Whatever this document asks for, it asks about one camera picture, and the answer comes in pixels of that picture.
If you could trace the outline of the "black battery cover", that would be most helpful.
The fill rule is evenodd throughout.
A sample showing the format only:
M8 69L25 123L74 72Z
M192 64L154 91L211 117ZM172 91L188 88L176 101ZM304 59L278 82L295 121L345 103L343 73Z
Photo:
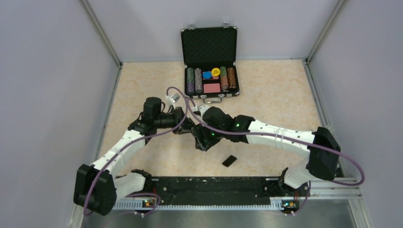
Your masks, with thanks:
M227 157L223 162L222 165L225 167L230 167L235 161L237 160L237 157L230 155Z

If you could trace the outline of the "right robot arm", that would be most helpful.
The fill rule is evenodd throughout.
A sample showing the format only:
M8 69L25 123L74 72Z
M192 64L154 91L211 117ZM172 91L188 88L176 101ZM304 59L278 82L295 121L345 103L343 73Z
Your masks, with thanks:
M232 118L220 108L200 105L197 108L201 117L203 139L220 140L225 138L234 143L267 145L300 156L302 161L285 168L279 178L279 191L291 196L304 183L321 179L333 181L336 177L339 144L325 127L315 131L298 131L269 125L251 116L238 115Z

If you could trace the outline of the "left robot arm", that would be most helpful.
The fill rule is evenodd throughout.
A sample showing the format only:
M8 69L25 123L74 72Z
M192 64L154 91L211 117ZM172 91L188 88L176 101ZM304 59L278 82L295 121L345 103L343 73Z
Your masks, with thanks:
M181 107L171 106L167 113L163 107L160 98L147 98L143 111L120 140L98 160L78 168L73 194L76 205L105 216L120 199L132 193L147 196L152 192L151 174L143 170L133 170L124 176L118 174L136 152L159 136L157 130L186 134L195 126Z

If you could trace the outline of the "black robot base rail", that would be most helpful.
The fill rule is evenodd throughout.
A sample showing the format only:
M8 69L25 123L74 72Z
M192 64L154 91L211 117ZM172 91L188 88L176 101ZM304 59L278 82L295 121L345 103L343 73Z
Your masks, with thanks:
M361 197L352 178L339 181L313 180L298 189L279 187L275 177L154 177L146 182L145 192L160 196L159 210L274 210L297 211L305 198L350 200Z

